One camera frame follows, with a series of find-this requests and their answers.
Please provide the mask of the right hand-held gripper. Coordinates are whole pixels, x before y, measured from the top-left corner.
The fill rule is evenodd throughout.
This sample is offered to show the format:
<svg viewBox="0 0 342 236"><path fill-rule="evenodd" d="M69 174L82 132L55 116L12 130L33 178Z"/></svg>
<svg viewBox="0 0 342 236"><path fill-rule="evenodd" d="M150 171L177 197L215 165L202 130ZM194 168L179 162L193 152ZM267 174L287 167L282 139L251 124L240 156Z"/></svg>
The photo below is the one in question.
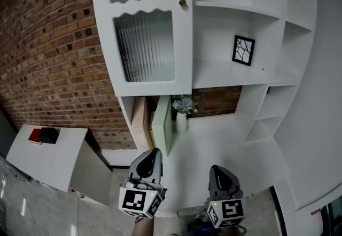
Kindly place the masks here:
<svg viewBox="0 0 342 236"><path fill-rule="evenodd" d="M217 229L238 226L246 213L246 199L238 178L226 168L213 165L208 190L207 214L213 226Z"/></svg>

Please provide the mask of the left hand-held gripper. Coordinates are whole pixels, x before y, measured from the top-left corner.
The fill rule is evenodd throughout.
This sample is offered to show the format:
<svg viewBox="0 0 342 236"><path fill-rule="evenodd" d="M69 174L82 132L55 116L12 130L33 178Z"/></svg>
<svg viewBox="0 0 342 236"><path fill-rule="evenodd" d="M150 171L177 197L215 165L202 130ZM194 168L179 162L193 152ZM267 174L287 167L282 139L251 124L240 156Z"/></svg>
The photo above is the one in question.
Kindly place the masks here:
<svg viewBox="0 0 342 236"><path fill-rule="evenodd" d="M153 218L165 199L162 153L153 148L138 156L130 165L124 187L120 187L119 209L140 218Z"/></svg>

